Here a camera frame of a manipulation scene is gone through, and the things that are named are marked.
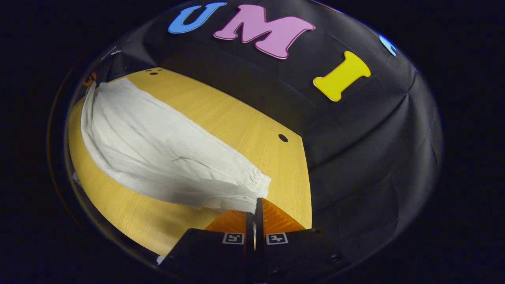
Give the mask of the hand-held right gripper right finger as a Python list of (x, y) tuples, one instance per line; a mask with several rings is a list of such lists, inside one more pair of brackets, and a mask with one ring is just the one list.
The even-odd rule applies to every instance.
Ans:
[(329, 284), (351, 266), (326, 230), (303, 227), (265, 198), (255, 218), (255, 283)]

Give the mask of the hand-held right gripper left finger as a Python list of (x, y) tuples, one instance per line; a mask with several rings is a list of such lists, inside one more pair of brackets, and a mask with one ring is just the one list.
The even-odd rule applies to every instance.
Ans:
[(181, 284), (245, 284), (254, 214), (229, 210), (204, 230), (190, 228), (159, 269)]

